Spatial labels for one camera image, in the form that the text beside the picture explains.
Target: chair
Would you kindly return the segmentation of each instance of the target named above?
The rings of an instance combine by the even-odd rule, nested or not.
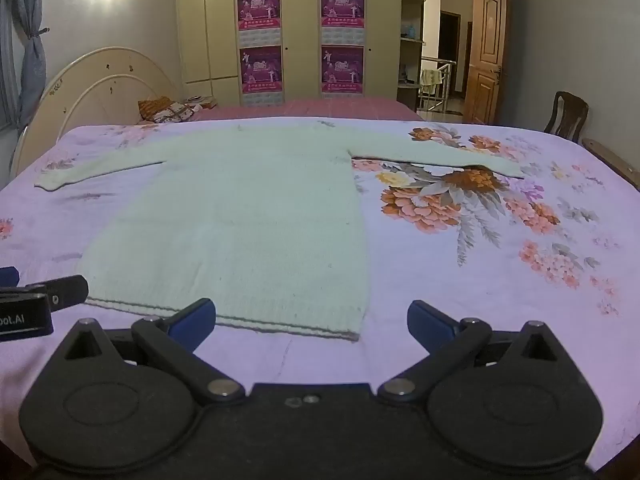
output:
[[[558,104],[560,99],[562,99],[562,117],[558,127],[555,131],[552,131],[558,118]],[[549,124],[545,128],[545,133],[557,135],[558,137],[577,143],[580,137],[580,131],[587,120],[588,113],[589,105],[582,99],[573,94],[569,94],[569,92],[558,92],[556,93],[556,100],[554,101],[554,111]]]

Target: curtain tieback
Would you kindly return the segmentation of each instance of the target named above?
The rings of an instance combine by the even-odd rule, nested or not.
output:
[[[38,32],[36,32],[35,34],[31,34],[30,36],[27,36],[27,38],[29,40],[34,40],[34,38],[39,38],[40,36],[42,36],[43,34],[46,34],[49,31],[50,31],[49,27],[45,27],[42,30],[39,30]]]

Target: headboard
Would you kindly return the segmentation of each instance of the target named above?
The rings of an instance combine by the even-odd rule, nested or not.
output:
[[[78,126],[137,124],[138,101],[178,91],[160,67],[130,48],[95,50],[60,72],[45,90],[15,149],[10,177],[37,160]]]

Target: bed sheet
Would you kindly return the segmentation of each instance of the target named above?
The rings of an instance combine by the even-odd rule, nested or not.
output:
[[[191,121],[249,119],[259,117],[328,117],[385,121],[421,121],[402,103],[382,97],[300,99],[281,106],[215,107],[196,113]]]
[[[23,284],[72,274],[91,240],[136,199],[158,168],[93,178],[54,193],[33,187],[43,171],[203,128],[214,134],[230,124],[310,121],[493,153],[516,160],[527,178],[354,160],[371,277],[360,340],[218,327],[196,351],[199,357],[247,389],[257,382],[364,382],[376,389],[426,355],[406,328],[413,300],[425,300],[455,319],[480,317],[495,330],[517,330],[527,320],[540,319],[568,349],[604,407],[604,427],[590,465],[599,468],[640,433],[640,234],[635,225],[640,194],[580,146],[547,134],[330,118],[78,128],[0,192],[0,266],[16,266]],[[258,186],[254,192],[286,190]],[[25,459],[29,453],[18,408],[81,317],[95,317],[105,328],[126,327],[136,319],[79,305],[54,314],[53,335],[2,346],[0,438]]]

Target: metal screw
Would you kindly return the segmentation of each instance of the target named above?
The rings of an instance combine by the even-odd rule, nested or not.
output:
[[[317,395],[307,395],[302,397],[302,402],[306,402],[307,404],[317,404],[320,402],[320,397]]]
[[[384,384],[385,391],[392,395],[408,395],[415,390],[415,384],[409,379],[391,379]]]
[[[284,400],[284,403],[290,408],[299,408],[302,406],[302,399],[300,397],[289,397],[289,399]]]
[[[240,384],[231,379],[215,379],[207,385],[207,389],[214,395],[228,397],[240,389]]]

